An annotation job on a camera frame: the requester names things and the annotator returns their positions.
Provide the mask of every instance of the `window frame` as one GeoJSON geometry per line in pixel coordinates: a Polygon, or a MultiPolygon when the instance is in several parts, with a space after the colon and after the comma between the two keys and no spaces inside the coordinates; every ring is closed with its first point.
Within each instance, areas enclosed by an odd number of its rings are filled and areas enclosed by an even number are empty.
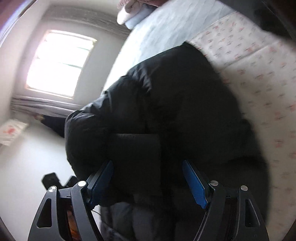
{"type": "MultiPolygon", "coordinates": [[[[81,38],[81,39],[88,39],[89,41],[92,41],[92,42],[93,42],[93,47],[92,47],[90,50],[87,50],[87,51],[88,51],[88,55],[87,55],[87,57],[86,57],[86,59],[85,59],[83,65],[82,65],[82,67],[78,67],[78,66],[76,67],[76,68],[81,69],[81,72],[82,72],[82,69],[84,68],[86,62],[87,62],[88,59],[89,59],[89,55],[91,54],[91,52],[92,52],[92,50],[93,50],[93,48],[94,48],[94,45],[95,45],[95,43],[96,43],[96,39],[94,39],[94,38],[90,38],[90,37],[88,37],[88,36],[84,36],[84,35],[76,34],[76,33],[70,33],[70,32],[67,32],[67,31],[59,31],[59,30],[55,30],[55,29],[50,29],[50,30],[49,30],[49,29],[48,29],[48,30],[44,33],[44,36],[43,36],[43,38],[41,39],[41,41],[40,41],[38,47],[44,42],[44,40],[46,39],[47,35],[50,34],[50,33],[57,33],[57,34],[69,35],[69,36],[78,37],[78,38],[81,38]]],[[[32,59],[32,62],[31,62],[30,68],[31,68],[32,64],[34,63],[34,61],[37,59],[37,56],[36,56],[36,54],[37,54],[37,49],[36,49],[35,54],[34,54],[34,57],[33,57],[33,59],[32,59]]],[[[25,88],[26,88],[26,89],[29,89],[29,90],[32,90],[32,91],[36,91],[36,92],[42,92],[42,93],[50,94],[50,95],[58,95],[58,96],[61,96],[61,97],[66,97],[66,98],[71,98],[71,99],[73,99],[73,96],[74,96],[74,94],[75,94],[76,87],[77,87],[78,80],[79,80],[80,76],[81,76],[81,73],[79,74],[79,77],[78,77],[78,79],[77,79],[77,81],[76,81],[75,90],[74,90],[74,93],[73,93],[72,96],[70,96],[70,95],[66,95],[66,94],[61,94],[61,93],[54,93],[54,92],[50,92],[50,91],[40,90],[40,89],[34,88],[34,87],[29,86],[29,85],[27,84],[27,78],[26,78],[25,88]]]]}
{"type": "Polygon", "coordinates": [[[95,46],[99,42],[99,38],[96,34],[96,31],[93,31],[93,34],[90,34],[91,32],[84,28],[84,26],[80,26],[79,24],[73,24],[68,22],[62,22],[62,21],[43,21],[38,24],[36,29],[33,31],[28,43],[26,44],[26,47],[23,51],[22,58],[19,63],[19,67],[16,73],[16,81],[15,81],[15,87],[14,87],[14,94],[16,95],[23,95],[23,96],[29,96],[29,97],[35,97],[35,98],[43,98],[43,99],[50,99],[55,101],[62,101],[67,103],[73,103],[73,104],[80,104],[81,101],[77,98],[77,89],[81,85],[80,77],[83,73],[83,70],[85,66],[88,63],[89,57],[95,48],[95,46]],[[86,61],[82,67],[81,73],[79,75],[76,89],[73,96],[66,96],[66,95],[60,95],[60,94],[54,94],[49,93],[46,91],[36,90],[33,88],[28,88],[26,86],[27,82],[27,75],[30,69],[30,66],[35,58],[36,50],[38,46],[44,41],[45,35],[47,32],[51,30],[57,30],[57,31],[65,31],[70,33],[75,33],[78,35],[83,35],[86,37],[90,37],[96,40],[94,43],[94,47],[90,50],[88,57],[86,58],[86,61]]]}

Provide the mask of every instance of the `pillow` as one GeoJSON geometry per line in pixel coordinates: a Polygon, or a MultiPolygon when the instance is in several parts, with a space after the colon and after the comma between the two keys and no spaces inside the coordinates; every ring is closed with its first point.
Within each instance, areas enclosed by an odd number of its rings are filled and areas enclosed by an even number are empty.
{"type": "Polygon", "coordinates": [[[135,0],[131,0],[124,5],[117,15],[117,23],[122,25],[127,20],[135,16],[141,9],[143,3],[135,0]]]}
{"type": "Polygon", "coordinates": [[[118,8],[122,8],[124,5],[128,4],[130,1],[131,0],[120,0],[118,4],[118,8]]]}
{"type": "Polygon", "coordinates": [[[138,0],[139,2],[147,3],[156,7],[162,6],[168,0],[138,0]]]}

